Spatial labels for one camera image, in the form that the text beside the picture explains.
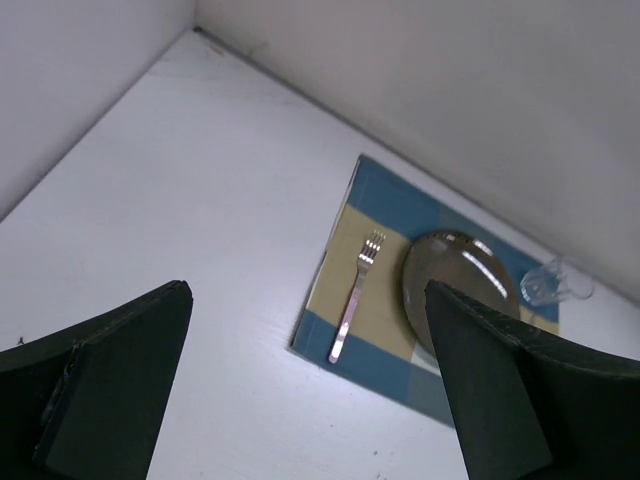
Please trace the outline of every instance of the white wall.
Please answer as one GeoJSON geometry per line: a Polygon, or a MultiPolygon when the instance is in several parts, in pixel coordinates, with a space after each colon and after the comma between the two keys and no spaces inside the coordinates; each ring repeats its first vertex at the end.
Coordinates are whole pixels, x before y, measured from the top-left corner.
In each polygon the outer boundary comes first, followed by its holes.
{"type": "Polygon", "coordinates": [[[640,3],[199,0],[196,22],[640,300],[640,3]]]}
{"type": "Polygon", "coordinates": [[[0,220],[193,22],[194,0],[0,2],[0,220]]]}

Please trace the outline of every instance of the blue and beige placemat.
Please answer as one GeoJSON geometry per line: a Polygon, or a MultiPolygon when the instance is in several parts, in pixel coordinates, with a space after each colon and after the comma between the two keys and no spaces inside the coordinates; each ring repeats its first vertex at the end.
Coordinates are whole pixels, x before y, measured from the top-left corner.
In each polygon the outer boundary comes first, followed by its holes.
{"type": "MultiPolygon", "coordinates": [[[[409,325],[401,291],[402,263],[409,247],[421,236],[441,229],[458,230],[484,242],[516,285],[527,271],[540,265],[361,156],[291,347],[322,368],[453,425],[442,378],[409,325]],[[382,230],[387,238],[367,276],[340,360],[332,365],[327,357],[356,278],[356,258],[374,229],[382,230]]],[[[556,306],[533,309],[525,306],[522,297],[520,305],[521,318],[532,318],[536,326],[558,333],[556,306]]]]}

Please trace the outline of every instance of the table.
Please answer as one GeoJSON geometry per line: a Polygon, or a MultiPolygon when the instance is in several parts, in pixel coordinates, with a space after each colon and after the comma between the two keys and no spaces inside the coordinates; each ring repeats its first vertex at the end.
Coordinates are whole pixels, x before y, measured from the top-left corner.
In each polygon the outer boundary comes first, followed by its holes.
{"type": "MultiPolygon", "coordinates": [[[[150,480],[466,478],[453,430],[287,351],[361,152],[551,258],[189,32],[0,224],[0,348],[185,279],[150,480]]],[[[561,330],[640,359],[640,310],[601,285],[562,305],[561,330]]]]}

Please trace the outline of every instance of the silver fork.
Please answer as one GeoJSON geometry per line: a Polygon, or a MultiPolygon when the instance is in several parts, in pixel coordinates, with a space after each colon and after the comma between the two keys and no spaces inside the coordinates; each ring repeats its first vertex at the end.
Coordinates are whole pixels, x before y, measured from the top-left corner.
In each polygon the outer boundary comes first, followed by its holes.
{"type": "Polygon", "coordinates": [[[362,246],[362,250],[360,250],[360,255],[358,255],[358,260],[356,262],[356,265],[358,266],[358,276],[356,278],[356,283],[351,290],[351,297],[349,298],[347,308],[342,315],[342,321],[340,322],[336,339],[333,341],[333,347],[331,347],[331,353],[329,354],[329,362],[331,363],[336,363],[338,358],[340,358],[340,352],[344,346],[344,340],[347,338],[347,333],[349,333],[349,328],[353,321],[353,314],[358,306],[358,300],[360,299],[360,293],[362,293],[364,281],[367,278],[367,273],[369,273],[369,270],[373,265],[373,261],[376,259],[376,255],[380,251],[380,247],[382,246],[382,242],[384,242],[385,238],[387,238],[387,236],[382,232],[374,230],[373,233],[367,237],[367,240],[362,246]]]}

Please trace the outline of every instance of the dark plate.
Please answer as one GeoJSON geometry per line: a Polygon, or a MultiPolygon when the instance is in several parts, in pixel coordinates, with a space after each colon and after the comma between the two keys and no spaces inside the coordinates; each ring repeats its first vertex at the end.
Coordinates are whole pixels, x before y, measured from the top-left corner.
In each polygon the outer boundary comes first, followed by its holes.
{"type": "Polygon", "coordinates": [[[518,291],[504,266],[479,240],[464,233],[438,231],[409,249],[402,272],[402,296],[409,323],[424,348],[435,356],[424,308],[431,279],[447,283],[510,317],[520,319],[518,291]]]}

